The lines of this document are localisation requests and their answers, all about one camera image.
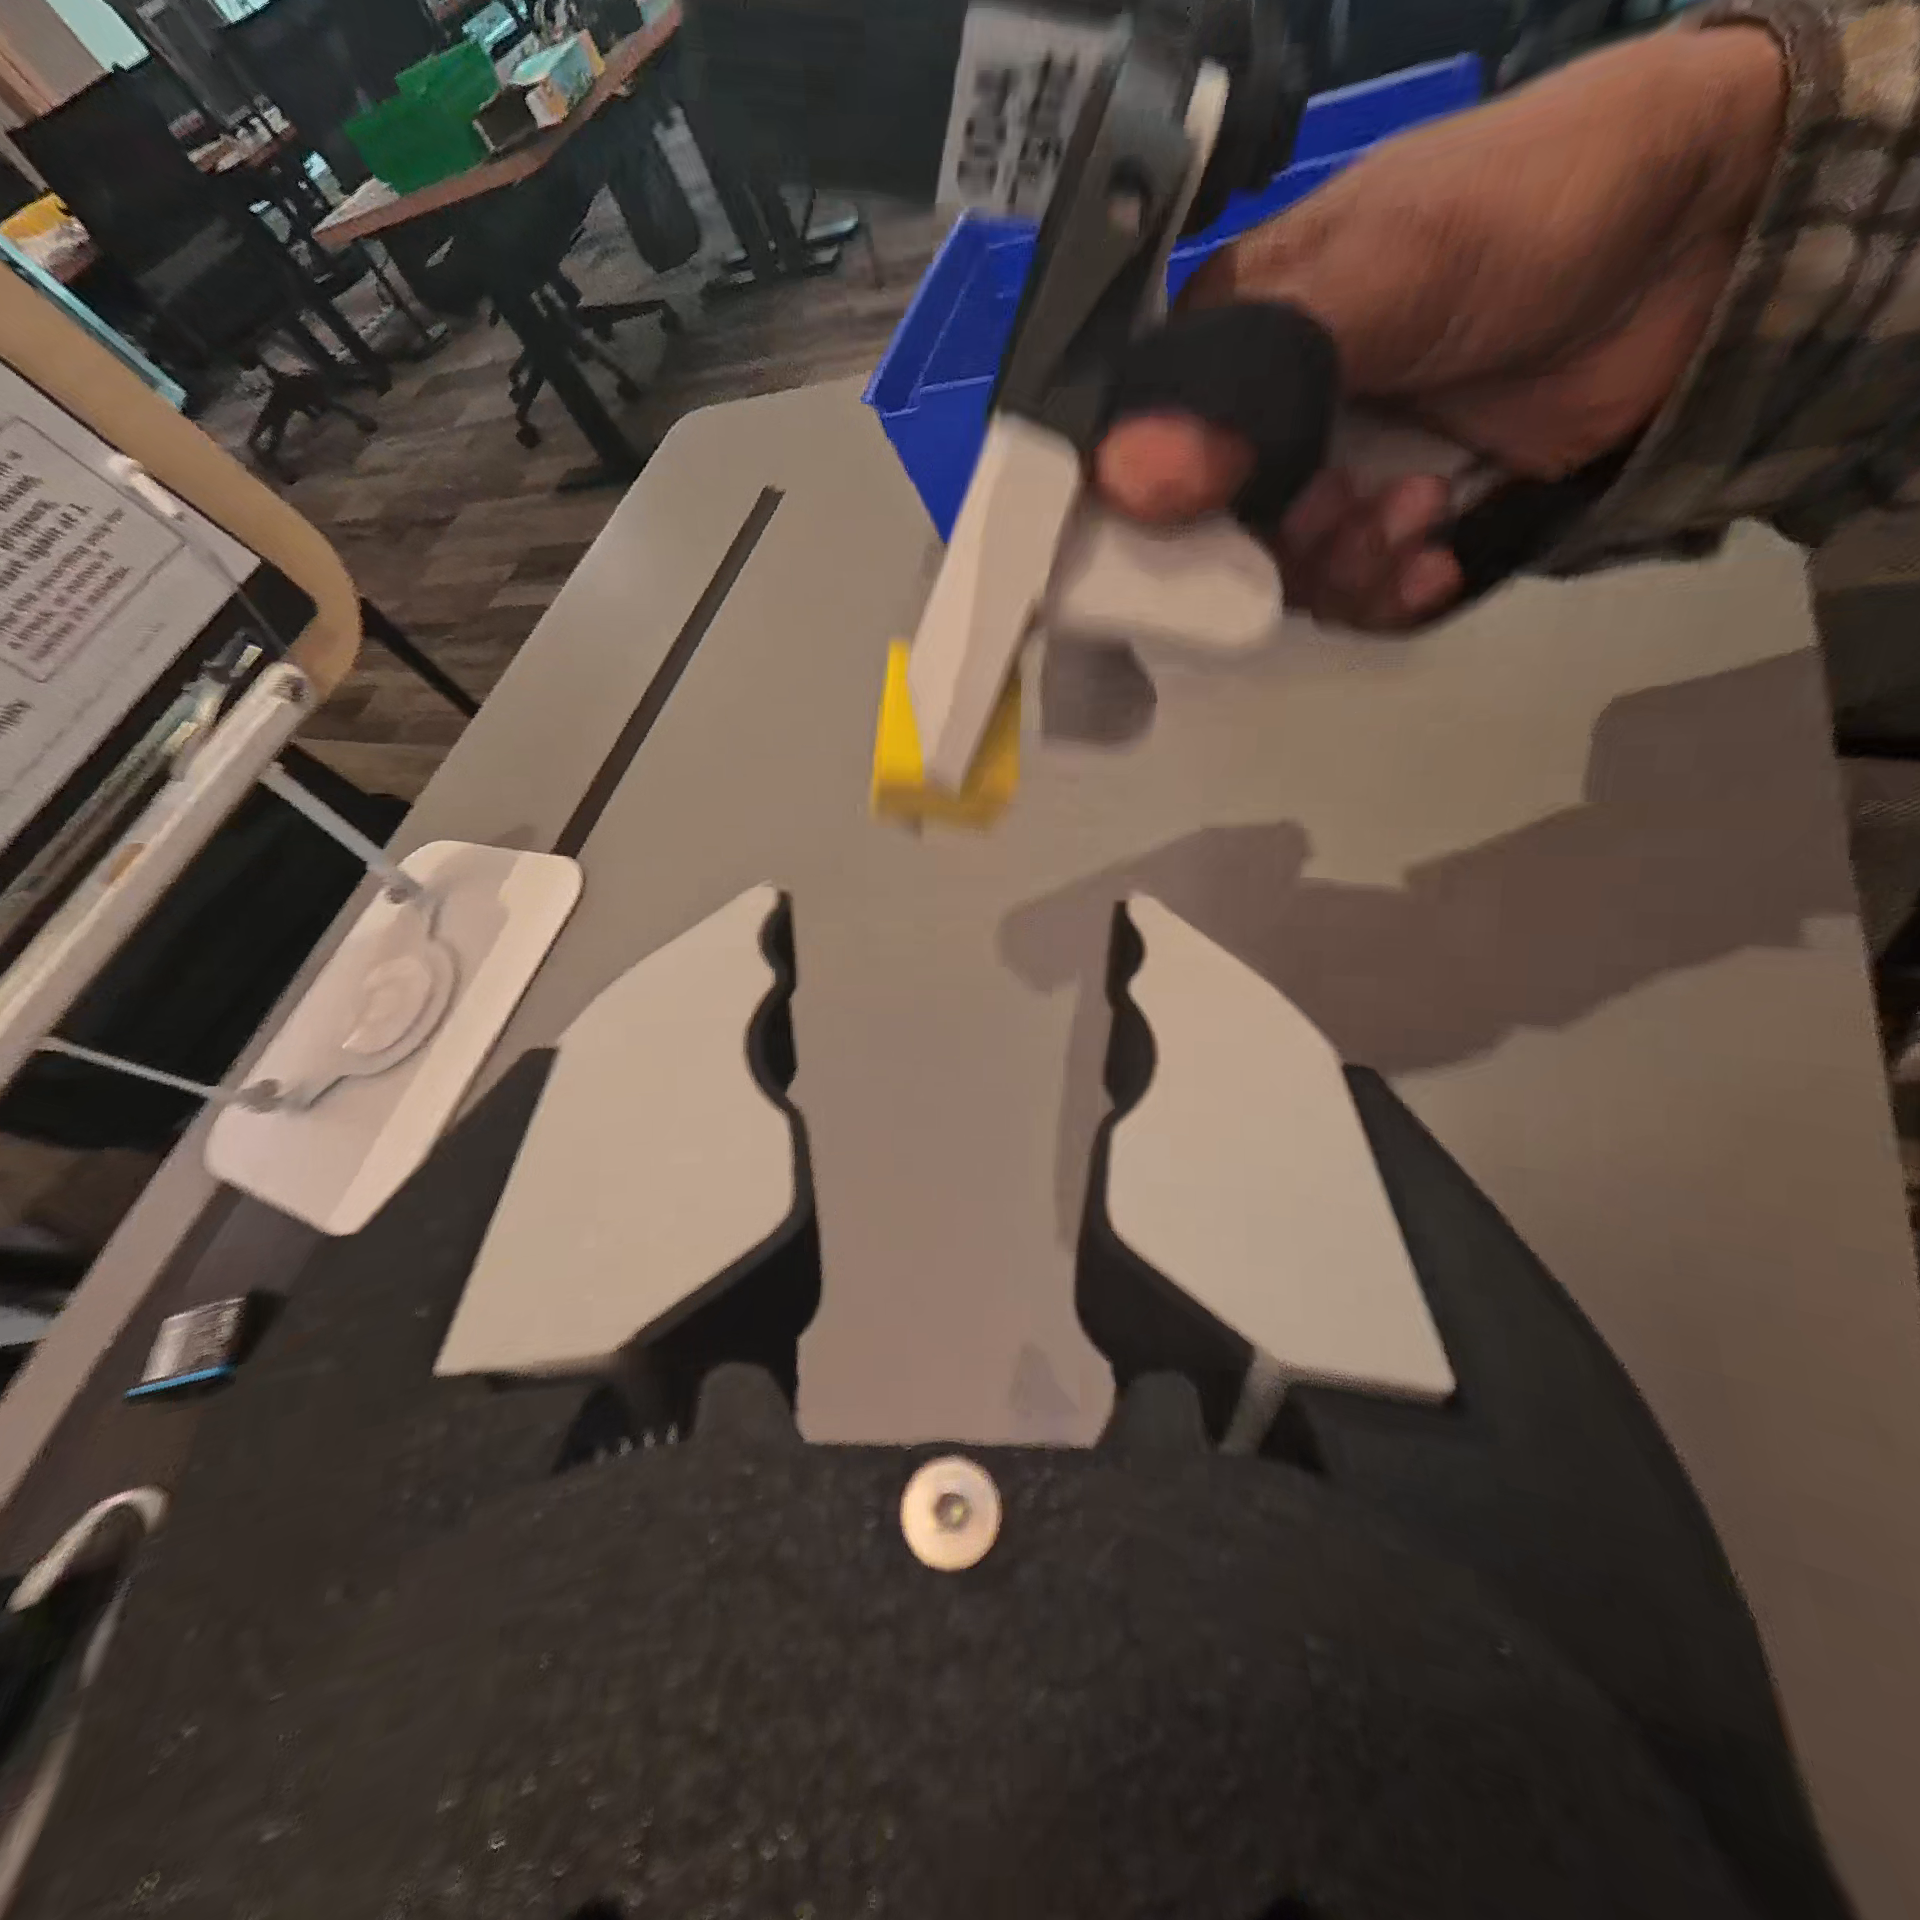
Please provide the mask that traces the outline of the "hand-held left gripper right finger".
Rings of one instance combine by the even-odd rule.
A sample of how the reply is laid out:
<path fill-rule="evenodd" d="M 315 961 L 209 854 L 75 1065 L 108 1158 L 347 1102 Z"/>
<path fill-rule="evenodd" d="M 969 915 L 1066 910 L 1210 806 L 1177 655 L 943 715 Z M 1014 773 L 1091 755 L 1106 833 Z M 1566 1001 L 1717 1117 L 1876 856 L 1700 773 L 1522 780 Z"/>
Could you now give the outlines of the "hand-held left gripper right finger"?
<path fill-rule="evenodd" d="M 1293 1387 L 1412 1408 L 1455 1369 L 1338 1049 L 1153 895 L 1110 916 L 1108 1109 L 1074 1307 L 1117 1392 L 1177 1375 L 1227 1453 Z"/>

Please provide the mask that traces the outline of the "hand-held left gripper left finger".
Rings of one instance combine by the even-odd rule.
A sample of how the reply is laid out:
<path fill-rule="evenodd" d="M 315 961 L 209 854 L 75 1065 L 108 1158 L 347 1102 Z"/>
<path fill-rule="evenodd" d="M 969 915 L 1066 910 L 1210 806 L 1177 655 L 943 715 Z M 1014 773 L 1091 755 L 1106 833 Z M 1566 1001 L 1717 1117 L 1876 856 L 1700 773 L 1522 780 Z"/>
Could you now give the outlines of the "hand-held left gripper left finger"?
<path fill-rule="evenodd" d="M 588 1375 L 685 1321 L 799 1221 L 789 897 L 754 885 L 618 973 L 559 1033 L 437 1375 Z"/>

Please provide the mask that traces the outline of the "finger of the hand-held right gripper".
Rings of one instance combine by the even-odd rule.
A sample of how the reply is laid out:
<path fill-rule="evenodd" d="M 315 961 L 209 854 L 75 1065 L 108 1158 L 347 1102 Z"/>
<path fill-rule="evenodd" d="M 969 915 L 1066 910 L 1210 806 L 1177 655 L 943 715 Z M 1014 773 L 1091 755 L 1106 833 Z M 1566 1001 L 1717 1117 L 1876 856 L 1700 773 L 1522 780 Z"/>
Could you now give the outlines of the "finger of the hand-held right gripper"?
<path fill-rule="evenodd" d="M 941 790 L 974 769 L 1082 493 L 1068 439 L 1021 416 L 990 420 L 906 668 L 921 769 Z"/>

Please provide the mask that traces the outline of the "yellow cube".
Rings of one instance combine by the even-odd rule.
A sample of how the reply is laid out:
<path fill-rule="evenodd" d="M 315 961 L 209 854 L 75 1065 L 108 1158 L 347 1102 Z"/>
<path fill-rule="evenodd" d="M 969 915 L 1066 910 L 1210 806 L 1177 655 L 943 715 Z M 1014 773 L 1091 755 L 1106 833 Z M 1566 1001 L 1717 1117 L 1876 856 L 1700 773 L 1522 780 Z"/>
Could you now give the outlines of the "yellow cube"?
<path fill-rule="evenodd" d="M 908 655 L 908 640 L 893 640 L 884 661 L 870 760 L 870 811 L 881 820 L 911 830 L 991 828 L 1019 785 L 1021 681 L 1007 678 L 967 780 L 948 790 L 924 773 L 921 736 L 908 689 Z"/>

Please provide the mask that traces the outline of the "blue plastic bin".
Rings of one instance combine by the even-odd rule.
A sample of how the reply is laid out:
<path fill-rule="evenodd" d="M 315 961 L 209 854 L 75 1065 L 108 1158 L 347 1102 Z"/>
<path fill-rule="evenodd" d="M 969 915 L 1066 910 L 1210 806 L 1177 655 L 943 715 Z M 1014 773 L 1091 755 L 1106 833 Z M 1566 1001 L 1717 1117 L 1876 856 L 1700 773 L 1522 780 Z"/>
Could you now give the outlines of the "blue plastic bin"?
<path fill-rule="evenodd" d="M 1374 143 L 1477 105 L 1482 85 L 1482 59 L 1462 52 L 1313 95 L 1290 165 L 1172 249 L 1167 293 L 1177 294 L 1212 254 L 1309 197 Z M 948 537 L 969 492 L 1035 244 L 1033 221 L 962 212 L 863 391 L 937 537 Z"/>

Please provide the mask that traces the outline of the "person's right hand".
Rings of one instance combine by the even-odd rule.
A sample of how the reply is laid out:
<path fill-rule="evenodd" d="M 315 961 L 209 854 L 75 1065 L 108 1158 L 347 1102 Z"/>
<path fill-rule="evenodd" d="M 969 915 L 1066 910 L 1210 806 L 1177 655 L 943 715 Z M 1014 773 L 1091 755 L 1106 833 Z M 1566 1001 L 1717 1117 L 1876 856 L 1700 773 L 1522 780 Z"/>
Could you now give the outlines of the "person's right hand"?
<path fill-rule="evenodd" d="M 1562 478 L 1634 441 L 1689 368 L 1785 95 L 1748 22 L 1604 48 L 1374 148 L 1213 254 L 1189 304 L 1291 304 L 1361 404 Z"/>

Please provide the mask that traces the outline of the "white tablet stand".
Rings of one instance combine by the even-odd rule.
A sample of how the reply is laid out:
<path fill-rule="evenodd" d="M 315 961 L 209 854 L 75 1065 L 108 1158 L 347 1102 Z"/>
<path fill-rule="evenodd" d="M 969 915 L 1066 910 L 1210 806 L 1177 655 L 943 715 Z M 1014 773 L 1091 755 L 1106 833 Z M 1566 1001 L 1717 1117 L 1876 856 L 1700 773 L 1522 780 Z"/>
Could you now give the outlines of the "white tablet stand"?
<path fill-rule="evenodd" d="M 4 968 L 4 1080 L 36 1054 L 198 1096 L 209 1173 L 331 1236 L 359 1232 L 425 1161 L 559 936 L 585 877 L 567 854 L 434 841 L 393 860 L 281 765 L 313 692 L 290 661 L 243 689 L 198 675 L 157 723 L 163 777 L 92 873 Z M 78 999 L 254 790 L 321 828 L 373 897 L 238 1083 L 167 1071 L 60 1033 Z"/>

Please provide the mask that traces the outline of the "small black blue-edged device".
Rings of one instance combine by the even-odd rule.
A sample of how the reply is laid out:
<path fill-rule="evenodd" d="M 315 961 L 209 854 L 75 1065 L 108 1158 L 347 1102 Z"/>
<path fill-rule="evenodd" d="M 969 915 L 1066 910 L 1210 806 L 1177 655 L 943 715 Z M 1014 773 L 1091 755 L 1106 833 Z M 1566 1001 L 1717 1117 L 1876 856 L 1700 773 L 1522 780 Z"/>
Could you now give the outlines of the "small black blue-edged device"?
<path fill-rule="evenodd" d="M 257 1336 L 257 1303 L 239 1293 L 167 1315 L 125 1401 L 161 1401 L 234 1379 Z"/>

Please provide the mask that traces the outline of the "green plastic crate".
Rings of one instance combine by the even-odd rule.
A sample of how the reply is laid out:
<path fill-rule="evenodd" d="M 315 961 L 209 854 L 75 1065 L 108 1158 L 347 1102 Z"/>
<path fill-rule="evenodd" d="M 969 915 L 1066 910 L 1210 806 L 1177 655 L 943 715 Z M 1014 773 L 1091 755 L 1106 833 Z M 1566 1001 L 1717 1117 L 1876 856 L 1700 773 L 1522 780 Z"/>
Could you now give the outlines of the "green plastic crate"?
<path fill-rule="evenodd" d="M 475 113 L 498 95 L 489 49 L 473 39 L 405 67 L 396 93 L 342 121 L 342 135 L 370 176 L 397 195 L 469 172 L 491 148 Z"/>

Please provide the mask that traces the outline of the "wooden desk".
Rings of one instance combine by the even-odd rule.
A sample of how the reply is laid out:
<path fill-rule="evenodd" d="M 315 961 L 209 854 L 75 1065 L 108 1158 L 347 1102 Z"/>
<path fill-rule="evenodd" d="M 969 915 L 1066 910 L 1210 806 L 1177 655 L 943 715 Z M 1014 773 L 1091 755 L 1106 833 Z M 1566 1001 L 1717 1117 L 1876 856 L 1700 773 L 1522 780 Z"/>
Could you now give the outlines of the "wooden desk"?
<path fill-rule="evenodd" d="M 615 137 L 641 103 L 641 85 L 678 29 L 682 5 L 641 5 L 641 27 L 606 52 L 603 68 L 567 118 L 532 133 L 511 150 L 410 192 L 370 180 L 315 229 L 315 240 L 329 254 L 388 241 L 420 224 L 449 231 L 475 277 L 485 308 L 517 343 L 519 443 L 540 443 L 532 404 L 541 392 L 557 399 L 588 443 L 588 464 L 567 470 L 559 492 L 623 489 L 652 454 L 626 436 L 588 368 L 609 369 L 615 395 L 636 401 L 641 383 L 609 347 L 612 327 L 659 319 L 676 331 L 682 323 L 670 318 L 660 296 L 570 304 L 559 277 L 591 206 L 612 187 Z"/>

